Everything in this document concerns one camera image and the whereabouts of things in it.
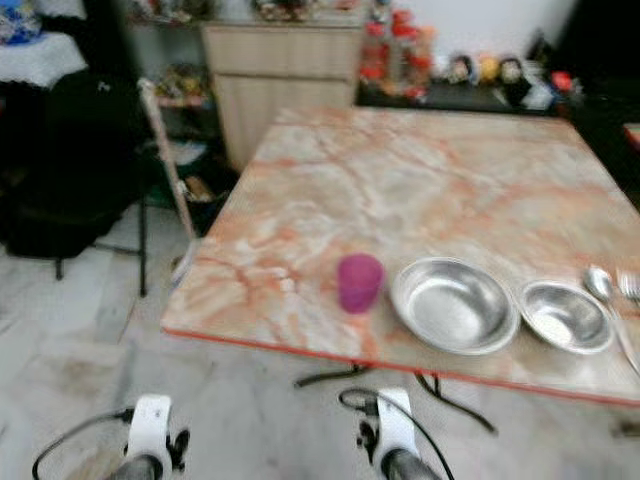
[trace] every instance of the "fork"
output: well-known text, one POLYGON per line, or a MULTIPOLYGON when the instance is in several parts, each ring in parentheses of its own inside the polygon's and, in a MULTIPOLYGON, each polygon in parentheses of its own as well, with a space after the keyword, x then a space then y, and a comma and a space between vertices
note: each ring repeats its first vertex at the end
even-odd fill
POLYGON ((618 270, 618 287, 625 298, 640 307, 640 273, 618 270))

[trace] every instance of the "small metal bowl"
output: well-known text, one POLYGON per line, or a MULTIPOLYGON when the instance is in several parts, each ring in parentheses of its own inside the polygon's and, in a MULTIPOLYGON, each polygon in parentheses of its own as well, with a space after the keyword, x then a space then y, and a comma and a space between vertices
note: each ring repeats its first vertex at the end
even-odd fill
POLYGON ((551 345, 580 355, 605 350, 613 340, 611 320, 587 292, 556 282, 534 282, 521 295, 522 316, 551 345))
POLYGON ((495 352, 511 341, 520 315, 486 272, 452 258, 424 258, 395 278, 391 299, 405 325, 430 345, 461 355, 495 352))

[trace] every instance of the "wall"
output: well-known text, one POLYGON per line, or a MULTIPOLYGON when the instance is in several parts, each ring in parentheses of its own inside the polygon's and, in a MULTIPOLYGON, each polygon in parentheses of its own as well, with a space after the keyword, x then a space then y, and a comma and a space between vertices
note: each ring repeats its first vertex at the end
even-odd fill
POLYGON ((396 0, 438 30, 436 51, 523 54, 542 28, 553 43, 577 0, 396 0))

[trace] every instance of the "black metal table base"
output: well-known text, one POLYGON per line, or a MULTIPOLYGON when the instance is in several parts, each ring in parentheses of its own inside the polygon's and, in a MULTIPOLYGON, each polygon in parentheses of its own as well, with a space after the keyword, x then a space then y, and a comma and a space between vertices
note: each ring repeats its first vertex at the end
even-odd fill
POLYGON ((319 373, 316 375, 310 375, 308 377, 301 378, 300 380, 296 380, 293 383, 295 388, 304 388, 309 385, 313 385, 319 382, 325 382, 328 380, 340 380, 343 378, 352 378, 358 377, 360 375, 364 375, 365 373, 371 371, 371 367, 365 367, 363 365, 352 365, 351 370, 347 371, 339 371, 339 372, 330 372, 330 373, 319 373))
POLYGON ((484 418, 478 412, 474 412, 470 408, 460 405, 459 403, 456 403, 447 397, 444 397, 440 390, 440 378, 437 375, 431 375, 431 377, 433 378, 433 385, 434 385, 433 387, 429 385, 429 382, 427 382, 427 379, 424 378, 422 374, 416 373, 415 376, 416 376, 416 380, 418 380, 418 383, 422 386, 422 388, 424 388, 427 391, 427 393, 431 394, 433 397, 440 400, 442 403, 449 405, 450 407, 455 408, 456 410, 459 410, 460 412, 466 415, 469 415, 471 418, 473 418, 478 423, 480 423, 490 433, 494 435, 498 434, 498 429, 491 422, 489 422, 489 420, 484 418))

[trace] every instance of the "white lace cloth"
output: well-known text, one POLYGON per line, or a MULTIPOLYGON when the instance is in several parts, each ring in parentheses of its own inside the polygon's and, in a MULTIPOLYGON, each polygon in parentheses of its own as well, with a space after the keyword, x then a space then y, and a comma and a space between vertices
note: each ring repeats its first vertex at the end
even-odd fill
POLYGON ((37 12, 48 17, 60 16, 87 19, 87 12, 84 9, 82 0, 35 0, 34 6, 37 12))
POLYGON ((27 82, 50 88, 68 73, 87 68, 73 39, 43 33, 35 43, 0 45, 0 82, 27 82))

